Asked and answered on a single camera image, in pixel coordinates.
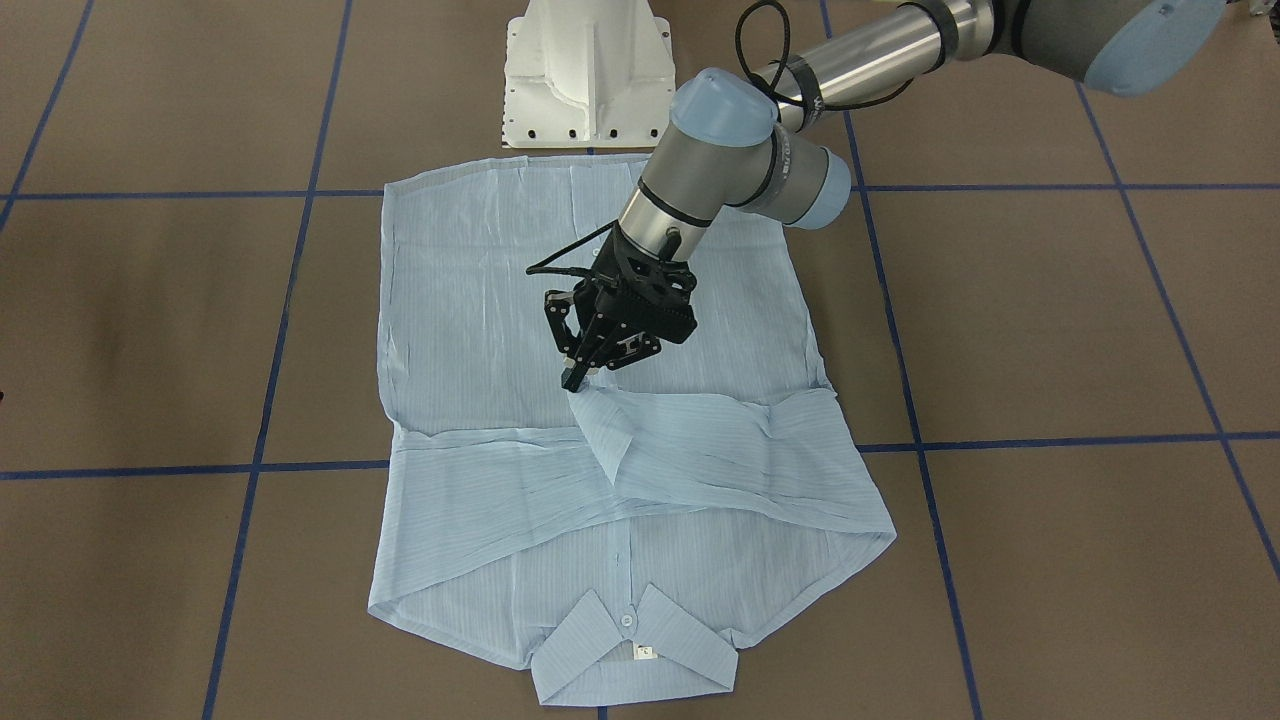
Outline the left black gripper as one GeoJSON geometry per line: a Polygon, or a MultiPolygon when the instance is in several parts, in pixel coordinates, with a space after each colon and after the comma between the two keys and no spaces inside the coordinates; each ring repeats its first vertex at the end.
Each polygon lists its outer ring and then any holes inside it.
{"type": "Polygon", "coordinates": [[[696,329],[691,293],[698,279],[675,258],[678,229],[660,234],[658,251],[635,245],[612,222],[545,259],[545,272],[577,279],[549,290],[545,315],[566,369],[561,387],[576,393],[590,373],[617,370],[681,345],[696,329]]]}

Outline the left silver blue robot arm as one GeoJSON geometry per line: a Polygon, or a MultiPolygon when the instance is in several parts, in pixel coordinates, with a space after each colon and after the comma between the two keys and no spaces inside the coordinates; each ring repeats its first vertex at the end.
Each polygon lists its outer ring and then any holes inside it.
{"type": "Polygon", "coordinates": [[[1133,97],[1170,81],[1204,46],[1224,1],[902,1],[870,24],[762,70],[700,70],[675,91],[669,124],[620,217],[594,232],[589,266],[556,256],[527,273],[567,275],[544,313],[576,392],[680,345],[696,328],[689,260],[726,208],[819,229],[845,209],[852,173],[804,138],[824,117],[899,97],[916,78],[991,54],[1087,88],[1133,97]]]}

